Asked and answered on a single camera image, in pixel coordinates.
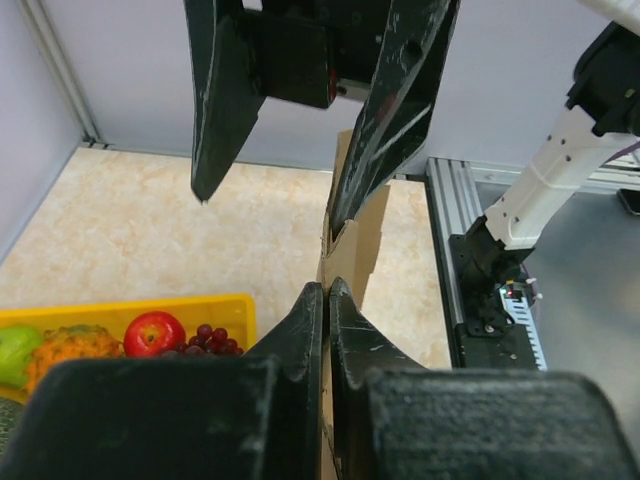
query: gray floor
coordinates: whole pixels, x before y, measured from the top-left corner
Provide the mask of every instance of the gray floor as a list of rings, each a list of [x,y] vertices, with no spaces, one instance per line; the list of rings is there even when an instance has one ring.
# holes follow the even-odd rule
[[[479,183],[483,209],[506,187]],[[640,217],[615,195],[577,193],[525,265],[544,295],[537,309],[550,370],[576,371],[613,402],[640,458]]]

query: cardboard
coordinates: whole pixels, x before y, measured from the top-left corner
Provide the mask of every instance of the cardboard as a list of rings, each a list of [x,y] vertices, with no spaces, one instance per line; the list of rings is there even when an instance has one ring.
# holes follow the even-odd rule
[[[378,260],[382,238],[382,220],[389,199],[389,186],[382,187],[371,197],[355,220],[348,220],[335,241],[329,227],[329,215],[335,200],[338,181],[342,174],[353,130],[338,135],[336,160],[327,210],[322,228],[322,251],[318,264],[317,281],[325,295],[337,277],[344,279],[358,308],[362,308],[369,276]],[[322,480],[337,478],[333,459],[333,394],[331,388],[331,356],[325,352],[322,368]]]

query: beige table surface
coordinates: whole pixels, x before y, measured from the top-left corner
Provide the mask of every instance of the beige table surface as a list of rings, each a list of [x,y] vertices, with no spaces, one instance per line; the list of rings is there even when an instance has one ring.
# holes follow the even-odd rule
[[[246,292],[258,336],[313,281],[331,175],[235,164],[202,206],[190,161],[79,149],[0,266],[0,308]],[[363,313],[449,367],[424,186],[392,181]]]

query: yellow tray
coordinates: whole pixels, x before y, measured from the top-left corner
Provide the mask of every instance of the yellow tray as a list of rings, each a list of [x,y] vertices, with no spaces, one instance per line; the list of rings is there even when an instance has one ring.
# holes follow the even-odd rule
[[[134,318],[155,310],[176,317],[187,332],[187,340],[195,335],[199,325],[209,323],[214,328],[226,328],[245,351],[256,343],[255,305],[245,294],[4,310],[0,311],[0,328],[29,325],[44,332],[72,325],[100,325],[122,340]],[[28,398],[25,392],[4,385],[0,385],[0,397],[22,403]]]

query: green fruit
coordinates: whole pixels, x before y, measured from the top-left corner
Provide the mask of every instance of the green fruit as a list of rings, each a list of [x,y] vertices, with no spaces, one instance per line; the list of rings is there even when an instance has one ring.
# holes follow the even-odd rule
[[[0,397],[0,456],[4,453],[22,410],[22,404]]]
[[[28,377],[24,369],[31,352],[44,341],[40,332],[26,325],[0,328],[0,383],[22,388]]]

